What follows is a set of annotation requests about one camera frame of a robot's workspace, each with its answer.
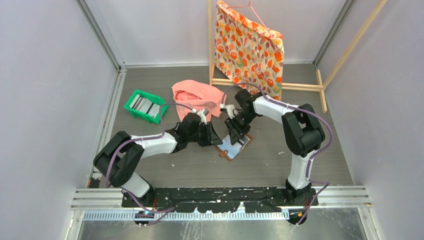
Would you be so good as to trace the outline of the grey credit card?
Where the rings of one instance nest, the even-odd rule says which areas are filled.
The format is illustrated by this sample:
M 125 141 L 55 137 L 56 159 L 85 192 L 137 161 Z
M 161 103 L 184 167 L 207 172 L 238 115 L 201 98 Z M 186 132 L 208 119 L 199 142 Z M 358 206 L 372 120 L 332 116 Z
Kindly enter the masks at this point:
M 234 144 L 234 146 L 242 150 L 250 141 L 251 141 L 251 138 L 249 136 L 245 135 L 242 138 L 240 138 Z

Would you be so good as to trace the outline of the brown leather card holder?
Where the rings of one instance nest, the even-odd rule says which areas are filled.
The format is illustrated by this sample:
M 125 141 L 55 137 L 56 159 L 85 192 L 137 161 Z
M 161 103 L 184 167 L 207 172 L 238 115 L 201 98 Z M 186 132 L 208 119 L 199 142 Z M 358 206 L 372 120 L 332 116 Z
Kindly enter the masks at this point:
M 231 162 L 250 143 L 249 142 L 243 149 L 239 149 L 235 145 L 231 145 L 229 134 L 222 140 L 222 142 L 223 143 L 221 145 L 216 145 L 215 148 L 217 149 L 219 156 L 221 158 L 225 158 L 229 162 Z

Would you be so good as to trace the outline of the green card tray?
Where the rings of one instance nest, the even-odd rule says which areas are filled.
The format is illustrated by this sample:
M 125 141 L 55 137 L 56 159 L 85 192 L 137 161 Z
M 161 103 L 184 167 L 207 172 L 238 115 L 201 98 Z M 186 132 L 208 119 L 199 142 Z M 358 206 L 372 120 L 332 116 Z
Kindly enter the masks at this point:
M 136 89 L 124 105 L 124 109 L 134 118 L 140 118 L 148 123 L 160 124 L 161 117 L 168 109 L 166 102 L 157 95 Z

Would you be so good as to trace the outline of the stack of cards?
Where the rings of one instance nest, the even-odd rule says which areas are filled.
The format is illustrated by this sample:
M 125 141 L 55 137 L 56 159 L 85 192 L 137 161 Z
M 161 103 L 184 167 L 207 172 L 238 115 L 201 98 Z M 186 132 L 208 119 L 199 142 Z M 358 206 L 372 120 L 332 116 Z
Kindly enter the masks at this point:
M 128 107 L 136 118 L 155 119 L 159 113 L 160 105 L 140 94 L 136 94 Z

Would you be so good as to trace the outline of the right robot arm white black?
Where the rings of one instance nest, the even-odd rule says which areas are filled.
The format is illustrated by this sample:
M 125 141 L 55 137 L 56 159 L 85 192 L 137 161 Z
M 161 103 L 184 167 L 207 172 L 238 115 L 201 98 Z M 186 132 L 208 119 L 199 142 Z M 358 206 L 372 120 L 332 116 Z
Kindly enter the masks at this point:
M 250 131 L 256 117 L 268 117 L 283 127 L 285 143 L 292 154 L 290 173 L 285 181 L 284 196 L 291 205 L 299 205 L 311 191 L 310 173 L 315 155 L 325 140 L 318 115 L 309 104 L 289 105 L 259 93 L 242 89 L 235 95 L 240 105 L 221 103 L 220 110 L 228 114 L 225 124 L 229 141 L 234 145 Z

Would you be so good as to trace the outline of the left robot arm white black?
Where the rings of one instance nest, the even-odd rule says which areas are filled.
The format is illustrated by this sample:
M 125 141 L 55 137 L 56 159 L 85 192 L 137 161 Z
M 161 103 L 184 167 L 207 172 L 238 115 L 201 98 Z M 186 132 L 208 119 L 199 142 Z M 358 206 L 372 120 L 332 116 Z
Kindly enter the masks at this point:
M 153 187 L 135 172 L 141 159 L 177 153 L 189 143 L 209 147 L 222 142 L 203 113 L 190 112 L 163 134 L 131 136 L 119 131 L 95 156 L 93 166 L 107 178 L 110 185 L 130 192 L 136 203 L 148 207 L 154 199 L 151 192 Z

